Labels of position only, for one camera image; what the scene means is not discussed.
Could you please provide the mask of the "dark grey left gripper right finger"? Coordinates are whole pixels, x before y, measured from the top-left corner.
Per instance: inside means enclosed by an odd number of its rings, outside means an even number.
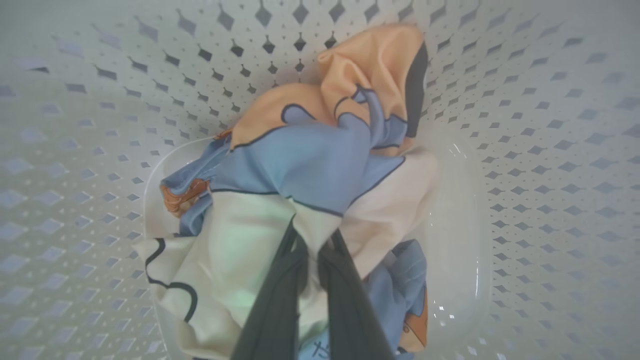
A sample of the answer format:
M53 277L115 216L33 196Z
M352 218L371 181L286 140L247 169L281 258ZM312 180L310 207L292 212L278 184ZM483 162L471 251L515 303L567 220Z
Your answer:
M330 358L393 360L393 351L338 229L318 253L318 275L327 292Z

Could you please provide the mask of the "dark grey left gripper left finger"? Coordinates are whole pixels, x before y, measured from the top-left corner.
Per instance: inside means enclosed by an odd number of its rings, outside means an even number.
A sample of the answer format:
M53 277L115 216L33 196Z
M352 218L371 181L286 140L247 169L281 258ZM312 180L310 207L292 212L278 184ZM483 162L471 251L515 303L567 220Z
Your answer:
M290 221L231 354L233 360L297 360L298 301L307 287L308 271L306 242Z

